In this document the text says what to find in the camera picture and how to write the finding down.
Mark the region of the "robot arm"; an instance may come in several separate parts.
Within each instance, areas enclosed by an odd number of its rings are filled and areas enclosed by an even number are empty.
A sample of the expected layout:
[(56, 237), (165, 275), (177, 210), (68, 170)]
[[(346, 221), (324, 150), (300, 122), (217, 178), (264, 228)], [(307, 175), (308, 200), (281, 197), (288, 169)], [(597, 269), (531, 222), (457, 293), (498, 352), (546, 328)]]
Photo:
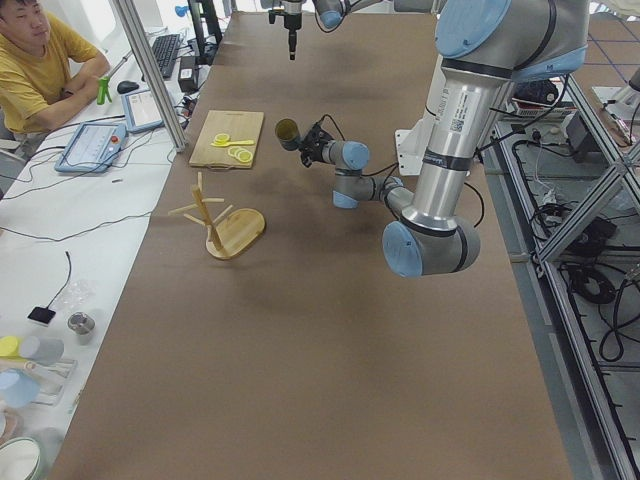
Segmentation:
[(335, 140), (318, 124), (300, 135), (279, 123), (276, 134), (284, 148), (300, 152), (304, 165), (334, 166), (335, 206), (354, 208), (371, 196), (396, 215), (382, 235), (395, 274), (464, 270), (478, 257), (480, 238), (455, 208), (499, 90), (577, 70), (586, 56), (588, 24), (586, 1), (447, 2), (435, 31), (445, 81), (415, 191), (395, 178), (365, 180), (368, 148)]
[[(271, 25), (277, 18), (283, 19), (283, 27), (287, 31), (288, 55), (291, 61), (296, 59), (298, 31), (302, 29), (303, 5), (305, 1), (268, 1), (268, 21)], [(325, 33), (336, 30), (345, 18), (357, 11), (379, 4), (377, 0), (319, 0), (312, 1), (314, 18), (318, 27)], [(394, 12), (439, 14), (446, 1), (417, 0), (391, 1)]]

